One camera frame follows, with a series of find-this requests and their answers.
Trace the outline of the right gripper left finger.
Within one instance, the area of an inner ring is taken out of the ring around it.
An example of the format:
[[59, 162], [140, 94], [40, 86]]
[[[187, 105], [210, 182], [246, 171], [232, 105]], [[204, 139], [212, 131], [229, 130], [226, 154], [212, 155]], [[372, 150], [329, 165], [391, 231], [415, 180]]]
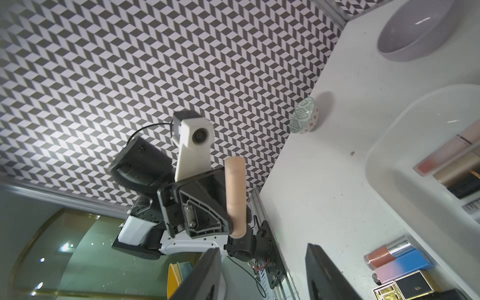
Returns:
[[221, 253], [208, 249], [191, 274], [183, 281], [170, 300], [217, 300], [220, 294]]

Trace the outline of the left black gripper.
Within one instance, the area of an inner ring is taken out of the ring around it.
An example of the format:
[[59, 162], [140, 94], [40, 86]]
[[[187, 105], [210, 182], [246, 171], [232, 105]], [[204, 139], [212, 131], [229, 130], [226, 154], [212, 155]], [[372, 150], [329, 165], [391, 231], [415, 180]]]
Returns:
[[225, 169], [219, 167], [172, 182], [157, 190], [168, 235], [182, 231], [192, 239], [230, 235], [233, 224], [226, 209]]

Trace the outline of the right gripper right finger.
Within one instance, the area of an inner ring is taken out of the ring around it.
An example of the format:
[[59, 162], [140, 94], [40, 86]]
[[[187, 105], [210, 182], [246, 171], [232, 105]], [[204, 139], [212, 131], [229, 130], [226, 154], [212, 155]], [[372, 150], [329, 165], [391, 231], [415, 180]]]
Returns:
[[361, 300], [321, 246], [307, 245], [305, 263], [311, 300]]

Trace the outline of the beige tan lipstick tube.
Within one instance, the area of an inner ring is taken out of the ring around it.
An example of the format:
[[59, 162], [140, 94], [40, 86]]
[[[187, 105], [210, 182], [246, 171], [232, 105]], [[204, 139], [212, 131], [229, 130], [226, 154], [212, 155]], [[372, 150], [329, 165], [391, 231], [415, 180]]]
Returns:
[[232, 239], [243, 238], [247, 230], [246, 161], [234, 156], [224, 164], [226, 181], [226, 211], [232, 221]]

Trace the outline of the red brown lip gloss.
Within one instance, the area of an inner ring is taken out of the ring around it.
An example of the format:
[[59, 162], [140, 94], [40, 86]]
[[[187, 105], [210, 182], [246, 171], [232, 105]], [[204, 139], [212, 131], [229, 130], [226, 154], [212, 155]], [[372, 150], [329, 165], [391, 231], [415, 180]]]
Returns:
[[412, 250], [414, 250], [414, 246], [410, 243], [409, 239], [406, 236], [401, 236], [365, 254], [363, 259], [370, 270], [376, 270]]

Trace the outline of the white plastic storage box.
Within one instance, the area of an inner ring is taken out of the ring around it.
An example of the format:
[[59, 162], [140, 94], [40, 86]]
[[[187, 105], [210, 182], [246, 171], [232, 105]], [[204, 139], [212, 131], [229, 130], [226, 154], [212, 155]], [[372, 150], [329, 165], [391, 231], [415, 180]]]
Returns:
[[447, 86], [417, 99], [371, 148], [366, 178], [410, 235], [471, 299], [480, 297], [480, 225], [464, 201], [415, 165], [480, 117], [480, 88]]

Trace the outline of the brown tan lipstick tube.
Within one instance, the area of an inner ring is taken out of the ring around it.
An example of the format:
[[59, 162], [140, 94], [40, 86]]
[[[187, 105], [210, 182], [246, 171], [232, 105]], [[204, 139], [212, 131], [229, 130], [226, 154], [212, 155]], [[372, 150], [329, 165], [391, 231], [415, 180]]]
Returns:
[[433, 175], [433, 178], [443, 186], [449, 187], [478, 167], [480, 167], [479, 147], [466, 153], [436, 172]]

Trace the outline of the pink lip gloss tube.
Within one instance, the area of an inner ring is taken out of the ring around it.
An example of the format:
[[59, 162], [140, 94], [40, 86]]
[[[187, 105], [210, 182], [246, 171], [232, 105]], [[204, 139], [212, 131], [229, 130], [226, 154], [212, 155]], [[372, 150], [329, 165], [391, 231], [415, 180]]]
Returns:
[[461, 131], [449, 141], [433, 151], [422, 161], [417, 163], [413, 170], [420, 176], [427, 176], [455, 157], [471, 149], [480, 140], [480, 120]]

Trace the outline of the silver grey lipstick tube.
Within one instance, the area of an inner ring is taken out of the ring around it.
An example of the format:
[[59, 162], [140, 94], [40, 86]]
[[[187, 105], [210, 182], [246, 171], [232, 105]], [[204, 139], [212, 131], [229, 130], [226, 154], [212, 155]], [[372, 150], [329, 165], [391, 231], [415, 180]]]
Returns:
[[477, 218], [480, 215], [480, 198], [471, 201], [467, 204], [464, 204], [462, 206], [462, 209], [470, 216], [474, 217], [476, 216]]

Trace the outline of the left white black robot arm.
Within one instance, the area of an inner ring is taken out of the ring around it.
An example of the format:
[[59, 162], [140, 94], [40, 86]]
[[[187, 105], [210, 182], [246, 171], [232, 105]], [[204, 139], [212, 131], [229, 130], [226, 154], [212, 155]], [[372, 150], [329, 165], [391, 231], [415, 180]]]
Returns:
[[157, 260], [176, 253], [203, 253], [219, 248], [241, 261], [267, 261], [272, 249], [266, 231], [235, 239], [227, 212], [222, 167], [174, 181], [171, 159], [137, 136], [115, 157], [110, 172], [138, 198], [112, 248], [139, 258]]

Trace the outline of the blue pink gradient lipstick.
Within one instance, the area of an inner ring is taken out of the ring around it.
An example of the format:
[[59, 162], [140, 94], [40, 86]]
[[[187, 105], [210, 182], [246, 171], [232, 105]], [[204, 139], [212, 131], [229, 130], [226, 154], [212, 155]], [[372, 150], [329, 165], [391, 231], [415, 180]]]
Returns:
[[434, 267], [434, 261], [424, 251], [414, 249], [378, 267], [372, 274], [372, 278], [377, 285], [383, 285], [410, 273], [426, 271]]

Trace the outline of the black gold square lipstick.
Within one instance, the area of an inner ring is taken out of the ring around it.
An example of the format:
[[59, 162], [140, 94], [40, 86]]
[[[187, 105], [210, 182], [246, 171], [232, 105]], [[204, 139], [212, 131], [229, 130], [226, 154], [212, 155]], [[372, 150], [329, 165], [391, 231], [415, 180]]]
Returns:
[[440, 292], [441, 289], [427, 271], [415, 271], [372, 290], [377, 300], [416, 300]]

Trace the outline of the black round lipstick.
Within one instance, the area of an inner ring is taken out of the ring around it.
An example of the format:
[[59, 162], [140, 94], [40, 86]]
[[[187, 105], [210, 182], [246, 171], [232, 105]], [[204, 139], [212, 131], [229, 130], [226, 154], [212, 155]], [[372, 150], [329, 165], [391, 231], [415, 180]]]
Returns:
[[458, 289], [450, 289], [448, 291], [433, 292], [419, 297], [418, 300], [467, 300], [467, 297]]

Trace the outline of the green patterned small bowl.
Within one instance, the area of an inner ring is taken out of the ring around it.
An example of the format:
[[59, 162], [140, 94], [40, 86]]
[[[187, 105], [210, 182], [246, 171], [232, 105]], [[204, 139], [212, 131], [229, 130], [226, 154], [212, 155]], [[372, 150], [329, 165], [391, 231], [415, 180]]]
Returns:
[[314, 129], [319, 120], [319, 109], [312, 97], [299, 102], [289, 120], [291, 134], [305, 134]]

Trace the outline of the grey purple bowl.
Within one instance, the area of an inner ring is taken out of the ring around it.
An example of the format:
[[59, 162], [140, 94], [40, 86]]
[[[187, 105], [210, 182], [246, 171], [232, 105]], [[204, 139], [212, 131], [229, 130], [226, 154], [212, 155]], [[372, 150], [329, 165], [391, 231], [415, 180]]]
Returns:
[[405, 63], [426, 57], [446, 43], [461, 19], [460, 1], [408, 1], [388, 20], [377, 39], [385, 59]]

